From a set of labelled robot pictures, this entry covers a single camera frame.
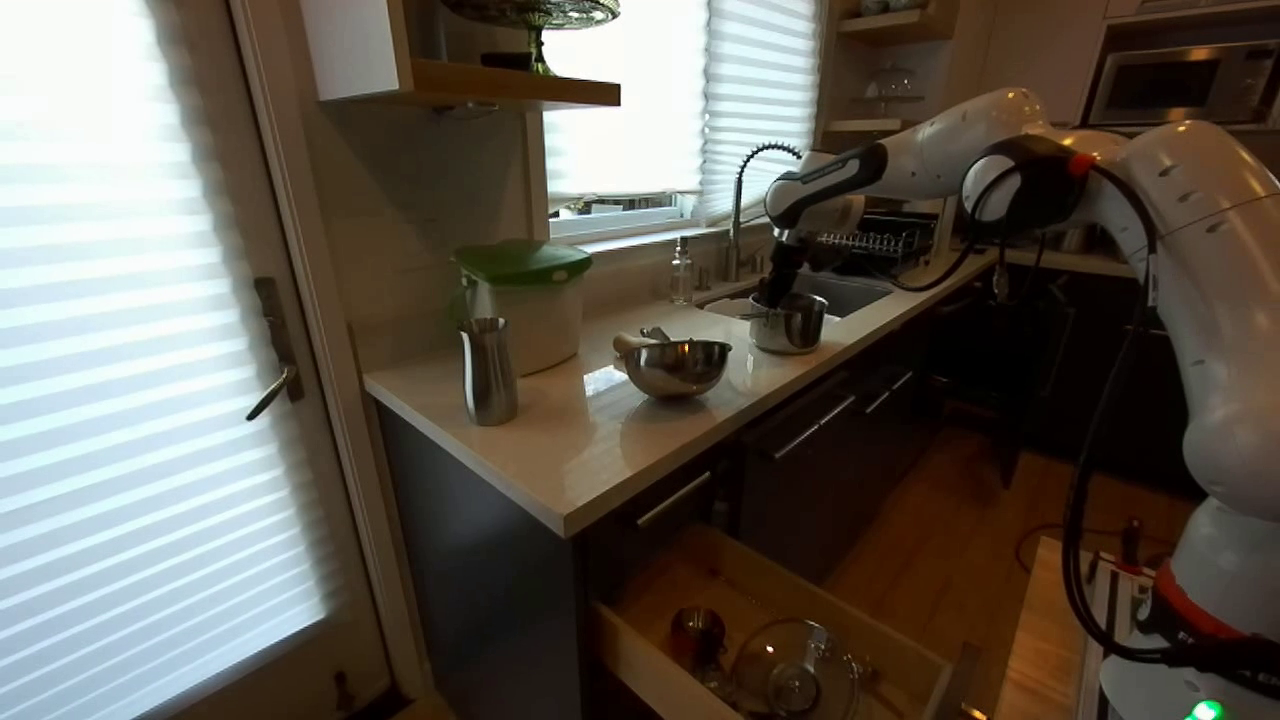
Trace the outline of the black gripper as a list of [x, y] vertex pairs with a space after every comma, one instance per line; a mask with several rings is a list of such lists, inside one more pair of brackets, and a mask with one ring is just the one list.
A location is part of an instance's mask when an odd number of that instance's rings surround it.
[[751, 300], [765, 303], [765, 307], [779, 307], [792, 298], [795, 275], [800, 275], [806, 263], [809, 263], [806, 245], [792, 233], [779, 233], [771, 239], [770, 273], [756, 286]]

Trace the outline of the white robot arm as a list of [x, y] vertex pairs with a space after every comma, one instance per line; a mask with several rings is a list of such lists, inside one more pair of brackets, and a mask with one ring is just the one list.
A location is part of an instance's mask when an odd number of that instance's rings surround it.
[[1160, 317], [1185, 390], [1185, 470], [1203, 487], [1153, 602], [1102, 628], [1117, 720], [1280, 720], [1280, 186], [1209, 120], [1141, 136], [1061, 128], [1028, 87], [819, 157], [770, 190], [765, 307], [853, 198], [956, 201], [981, 238], [1092, 226]]

